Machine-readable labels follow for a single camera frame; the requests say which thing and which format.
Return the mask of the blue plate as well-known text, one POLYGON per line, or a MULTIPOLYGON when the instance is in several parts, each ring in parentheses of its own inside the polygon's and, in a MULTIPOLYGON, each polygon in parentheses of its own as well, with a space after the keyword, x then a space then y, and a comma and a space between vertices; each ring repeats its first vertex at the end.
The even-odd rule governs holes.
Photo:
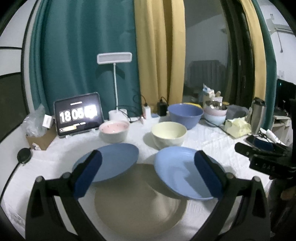
POLYGON ((106 181, 125 173, 139 157, 139 149, 128 143, 116 143, 97 149, 102 154, 102 165, 99 168, 93 183, 106 181))
POLYGON ((195 158, 196 152, 186 147, 164 148, 155 155, 154 169, 165 185, 180 196, 196 200, 222 198, 222 184, 203 156, 195 158))

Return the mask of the beige plate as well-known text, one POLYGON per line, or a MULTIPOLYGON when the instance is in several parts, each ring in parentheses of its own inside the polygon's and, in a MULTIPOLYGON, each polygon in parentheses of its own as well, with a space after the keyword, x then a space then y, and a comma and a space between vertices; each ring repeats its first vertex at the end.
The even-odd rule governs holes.
POLYGON ((131 238, 150 238, 173 228, 187 199, 173 193, 153 165, 136 164, 125 174, 96 185, 95 208, 102 222, 131 238))

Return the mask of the large blue bowl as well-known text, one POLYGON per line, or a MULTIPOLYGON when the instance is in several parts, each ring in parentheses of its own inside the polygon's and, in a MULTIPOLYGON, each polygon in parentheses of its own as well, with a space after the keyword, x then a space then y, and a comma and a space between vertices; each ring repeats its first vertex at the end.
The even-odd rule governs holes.
POLYGON ((184 125, 187 130, 194 128, 202 115, 203 109, 183 103, 168 106, 171 121, 184 125))

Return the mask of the pink speckled bowl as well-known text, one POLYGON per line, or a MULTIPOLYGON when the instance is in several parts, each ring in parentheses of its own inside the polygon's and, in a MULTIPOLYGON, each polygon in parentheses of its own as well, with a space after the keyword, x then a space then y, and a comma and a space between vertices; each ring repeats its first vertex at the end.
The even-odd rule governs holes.
POLYGON ((106 143, 121 143, 128 134, 130 123, 125 120, 110 120, 99 127, 99 137, 106 143))

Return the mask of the cream yellow bowl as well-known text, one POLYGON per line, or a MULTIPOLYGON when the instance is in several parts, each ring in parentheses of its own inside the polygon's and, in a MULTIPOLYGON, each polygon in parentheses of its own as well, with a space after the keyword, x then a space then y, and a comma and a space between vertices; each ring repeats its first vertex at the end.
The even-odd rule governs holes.
POLYGON ((184 125, 173 121, 164 121, 152 126, 152 139, 161 150, 171 146, 181 146, 187 134, 184 125))

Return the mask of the black smartphone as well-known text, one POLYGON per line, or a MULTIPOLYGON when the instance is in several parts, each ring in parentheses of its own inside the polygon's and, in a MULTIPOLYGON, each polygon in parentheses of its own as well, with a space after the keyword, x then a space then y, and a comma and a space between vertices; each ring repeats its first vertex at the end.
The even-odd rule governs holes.
POLYGON ((248 144, 252 145, 252 146, 258 146, 258 145, 260 144, 260 142, 261 142, 260 139, 258 139, 257 137, 255 137, 255 136, 253 136, 253 135, 248 136, 248 137, 245 139, 245 141, 246 141, 248 144))

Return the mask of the black round puck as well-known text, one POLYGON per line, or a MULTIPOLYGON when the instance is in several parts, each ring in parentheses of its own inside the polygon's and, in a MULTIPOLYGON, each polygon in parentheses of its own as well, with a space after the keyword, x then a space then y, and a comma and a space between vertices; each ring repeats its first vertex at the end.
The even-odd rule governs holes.
POLYGON ((32 151, 30 148, 22 148, 18 151, 17 160, 20 164, 26 164, 32 158, 32 151))

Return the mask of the light blue bowl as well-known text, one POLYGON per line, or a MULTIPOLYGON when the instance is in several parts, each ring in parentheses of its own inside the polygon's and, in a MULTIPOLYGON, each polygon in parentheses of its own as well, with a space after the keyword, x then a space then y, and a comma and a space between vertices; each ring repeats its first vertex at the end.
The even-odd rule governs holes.
POLYGON ((209 123, 211 126, 221 126, 224 124, 226 120, 226 116, 215 116, 215 115, 210 115, 208 113, 204 113, 203 115, 204 119, 209 123))

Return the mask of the pink steel-lined bowl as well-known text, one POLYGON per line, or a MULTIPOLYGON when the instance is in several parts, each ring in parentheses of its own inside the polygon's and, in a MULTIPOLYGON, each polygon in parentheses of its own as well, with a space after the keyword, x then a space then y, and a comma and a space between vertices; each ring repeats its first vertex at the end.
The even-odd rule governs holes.
POLYGON ((227 106, 219 101, 208 100, 205 102, 204 112, 214 116, 225 116, 227 114, 227 106))

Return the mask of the small white box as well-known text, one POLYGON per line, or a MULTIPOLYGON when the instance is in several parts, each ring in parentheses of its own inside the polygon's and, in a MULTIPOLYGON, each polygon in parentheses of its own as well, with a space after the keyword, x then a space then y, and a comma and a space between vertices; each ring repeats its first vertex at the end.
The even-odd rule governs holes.
POLYGON ((51 115, 45 114, 42 126, 47 128, 47 129, 50 129, 52 127, 52 125, 53 125, 53 120, 54 119, 53 119, 53 117, 51 115))

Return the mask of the yellow wet wipes pack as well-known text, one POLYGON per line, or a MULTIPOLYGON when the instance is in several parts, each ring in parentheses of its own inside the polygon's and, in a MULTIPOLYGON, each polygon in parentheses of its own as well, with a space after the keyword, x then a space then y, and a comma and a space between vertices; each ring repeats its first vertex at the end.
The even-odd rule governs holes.
POLYGON ((192 106, 198 107, 200 109, 203 109, 199 104, 196 104, 196 103, 184 102, 183 104, 192 105, 192 106))

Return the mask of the tablet showing clock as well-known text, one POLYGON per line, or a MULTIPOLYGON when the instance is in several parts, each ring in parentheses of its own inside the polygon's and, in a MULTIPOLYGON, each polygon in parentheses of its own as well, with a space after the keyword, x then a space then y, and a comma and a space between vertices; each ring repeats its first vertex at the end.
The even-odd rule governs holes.
POLYGON ((55 101, 54 114, 56 131, 60 138, 97 129, 104 122, 97 92, 55 101))

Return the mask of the black charger adapter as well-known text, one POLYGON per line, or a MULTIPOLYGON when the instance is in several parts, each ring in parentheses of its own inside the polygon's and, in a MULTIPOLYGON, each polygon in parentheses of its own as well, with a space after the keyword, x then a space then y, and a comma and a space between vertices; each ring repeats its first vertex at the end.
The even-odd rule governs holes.
POLYGON ((160 100, 157 103, 157 113, 158 113, 158 115, 159 116, 166 116, 167 115, 167 108, 168 108, 167 103, 160 100))

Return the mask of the white charger plug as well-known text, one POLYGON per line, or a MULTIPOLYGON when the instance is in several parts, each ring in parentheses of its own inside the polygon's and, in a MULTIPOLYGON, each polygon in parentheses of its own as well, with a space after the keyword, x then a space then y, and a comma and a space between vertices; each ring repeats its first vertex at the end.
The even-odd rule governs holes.
POLYGON ((151 119, 151 108, 147 104, 144 105, 143 114, 146 120, 151 119))

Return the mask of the teal curtain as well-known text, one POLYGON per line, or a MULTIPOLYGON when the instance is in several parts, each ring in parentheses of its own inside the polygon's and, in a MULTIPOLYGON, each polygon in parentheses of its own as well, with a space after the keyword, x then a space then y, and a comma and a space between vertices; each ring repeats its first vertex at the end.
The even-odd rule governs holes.
POLYGON ((139 116, 140 84, 133 1, 40 1, 30 43, 33 106, 53 114, 54 102, 97 92, 103 115, 115 109, 113 65, 97 55, 131 52, 116 65, 118 105, 139 116))

